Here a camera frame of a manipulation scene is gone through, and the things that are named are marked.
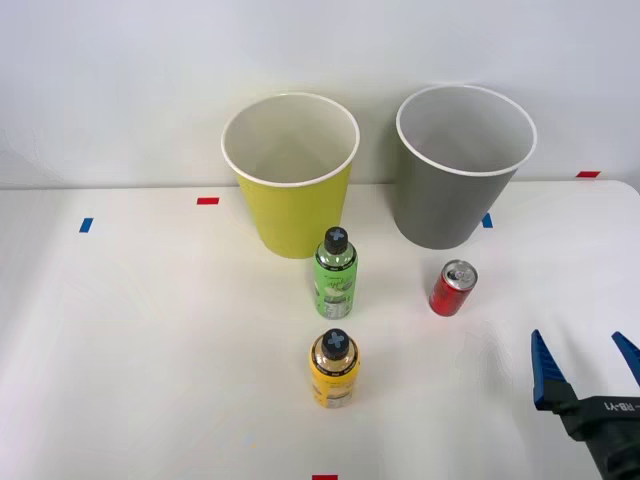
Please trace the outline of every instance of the yellow paper cup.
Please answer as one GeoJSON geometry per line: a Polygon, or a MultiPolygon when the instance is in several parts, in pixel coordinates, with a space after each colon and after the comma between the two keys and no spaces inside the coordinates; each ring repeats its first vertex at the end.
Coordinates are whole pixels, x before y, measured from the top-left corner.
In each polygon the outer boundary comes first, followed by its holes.
{"type": "Polygon", "coordinates": [[[310,93],[254,103],[222,132],[222,153],[267,248],[287,258],[313,255],[340,224],[358,123],[342,105],[310,93]]]}

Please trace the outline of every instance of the white table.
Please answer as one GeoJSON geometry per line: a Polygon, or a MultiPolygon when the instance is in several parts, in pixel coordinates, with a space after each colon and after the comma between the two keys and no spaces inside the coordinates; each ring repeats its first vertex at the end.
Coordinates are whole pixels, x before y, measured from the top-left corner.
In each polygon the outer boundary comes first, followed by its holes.
{"type": "Polygon", "coordinates": [[[640,395],[610,339],[640,345],[640,196],[512,183],[493,229],[431,251],[388,193],[349,187],[355,308],[330,323],[311,261],[269,252],[236,188],[0,192],[0,478],[598,479],[533,407],[530,335],[579,397],[640,395]],[[455,257],[480,281],[446,319],[426,295],[455,257]],[[363,352],[340,410],[310,392],[330,325],[363,352]]]}

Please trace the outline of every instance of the cup rim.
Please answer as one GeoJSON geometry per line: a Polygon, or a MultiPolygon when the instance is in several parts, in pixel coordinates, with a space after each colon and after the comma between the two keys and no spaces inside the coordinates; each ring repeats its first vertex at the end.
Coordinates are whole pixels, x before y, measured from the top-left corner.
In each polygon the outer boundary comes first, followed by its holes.
{"type": "Polygon", "coordinates": [[[245,105],[240,110],[238,110],[235,114],[233,114],[231,116],[231,118],[227,121],[227,123],[225,124],[224,128],[222,129],[222,136],[221,136],[221,139],[220,139],[220,145],[222,147],[222,155],[224,156],[224,159],[226,160],[227,164],[233,169],[233,171],[235,171],[238,175],[246,178],[247,180],[250,180],[250,181],[255,182],[255,183],[259,183],[261,185],[266,185],[268,187],[276,187],[276,188],[307,187],[309,185],[315,185],[316,183],[321,183],[321,182],[324,182],[325,180],[328,180],[329,178],[335,177],[336,175],[338,175],[340,172],[342,172],[345,168],[347,168],[351,164],[353,158],[356,155],[356,152],[358,151],[358,147],[360,146],[360,128],[358,127],[358,122],[356,121],[356,119],[353,116],[353,114],[349,110],[347,110],[343,105],[339,104],[335,100],[331,100],[330,98],[323,97],[322,95],[317,95],[315,93],[282,92],[282,93],[277,93],[275,95],[269,95],[267,97],[264,97],[264,98],[261,98],[260,100],[255,101],[253,103],[245,105]],[[351,120],[351,124],[353,125],[353,128],[355,129],[355,133],[356,133],[356,138],[355,138],[355,142],[354,142],[354,145],[353,145],[353,149],[351,150],[351,153],[349,154],[347,159],[343,163],[341,163],[337,168],[331,170],[329,173],[326,173],[326,174],[324,174],[324,175],[322,175],[320,177],[312,178],[311,180],[305,180],[304,182],[280,183],[280,182],[270,182],[268,180],[262,180],[260,178],[254,177],[253,175],[249,175],[248,173],[242,171],[229,158],[229,155],[228,155],[227,150],[225,148],[225,140],[226,140],[226,137],[227,137],[227,132],[229,131],[229,127],[231,126],[233,121],[236,118],[238,118],[245,110],[247,110],[247,109],[249,109],[249,108],[251,108],[251,107],[253,107],[255,105],[258,105],[260,103],[272,100],[272,99],[277,98],[277,97],[284,97],[284,96],[300,96],[300,97],[314,98],[316,100],[322,100],[324,102],[330,103],[334,107],[338,107],[338,109],[341,110],[347,116],[347,118],[349,118],[349,120],[351,120]]]}
{"type": "Polygon", "coordinates": [[[529,160],[529,158],[531,158],[531,156],[533,155],[533,152],[536,150],[536,147],[538,146],[538,130],[536,128],[535,123],[533,123],[533,119],[531,118],[531,116],[529,116],[529,114],[526,112],[524,108],[522,108],[516,102],[511,100],[509,97],[502,95],[501,93],[495,92],[485,87],[478,87],[476,85],[466,85],[466,84],[436,85],[433,87],[423,88],[422,90],[417,91],[416,93],[407,97],[407,99],[404,102],[402,102],[402,105],[400,105],[400,108],[398,109],[398,113],[396,114],[396,130],[398,132],[398,136],[402,140],[402,143],[404,143],[405,147],[407,147],[411,151],[411,153],[413,153],[420,160],[422,160],[425,163],[428,163],[432,167],[435,167],[439,170],[443,170],[448,173],[453,173],[455,175],[463,175],[466,177],[497,177],[498,175],[504,175],[505,173],[513,172],[517,170],[520,166],[522,166],[527,160],[529,160]],[[504,100],[505,102],[509,103],[511,106],[515,107],[516,110],[518,110],[527,120],[527,122],[529,123],[529,126],[531,127],[531,132],[533,133],[531,148],[529,149],[529,152],[525,155],[525,157],[519,162],[514,163],[510,167],[502,168],[500,170],[494,170],[490,172],[469,172],[466,170],[458,170],[456,168],[451,168],[451,167],[447,167],[446,165],[442,165],[436,162],[435,160],[431,160],[430,158],[427,158],[425,155],[423,155],[418,150],[416,150],[416,148],[414,148],[413,145],[411,145],[407,141],[404,134],[402,133],[402,128],[400,127],[400,117],[402,116],[402,112],[404,111],[405,107],[409,105],[409,103],[411,103],[411,101],[415,97],[422,95],[423,93],[431,90],[441,90],[445,88],[448,88],[448,89],[466,88],[470,90],[477,90],[477,91],[488,93],[489,95],[498,97],[501,100],[504,100]]]}

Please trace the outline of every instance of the green spray can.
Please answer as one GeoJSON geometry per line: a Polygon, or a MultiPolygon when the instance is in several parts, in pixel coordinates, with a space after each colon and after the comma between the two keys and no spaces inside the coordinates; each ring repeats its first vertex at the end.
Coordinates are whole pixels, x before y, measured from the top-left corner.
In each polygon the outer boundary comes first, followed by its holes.
{"type": "Polygon", "coordinates": [[[327,230],[314,262],[318,313],[331,320],[347,316],[353,307],[358,255],[344,228],[327,230]]]}

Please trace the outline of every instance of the soda can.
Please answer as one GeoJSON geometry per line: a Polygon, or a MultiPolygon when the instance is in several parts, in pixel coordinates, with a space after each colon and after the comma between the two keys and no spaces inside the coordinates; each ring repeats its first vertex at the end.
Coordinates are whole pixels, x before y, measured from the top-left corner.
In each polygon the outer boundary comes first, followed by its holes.
{"type": "Polygon", "coordinates": [[[429,295],[429,305],[443,317],[455,315],[478,282],[478,272],[469,262],[447,262],[429,295]]]}

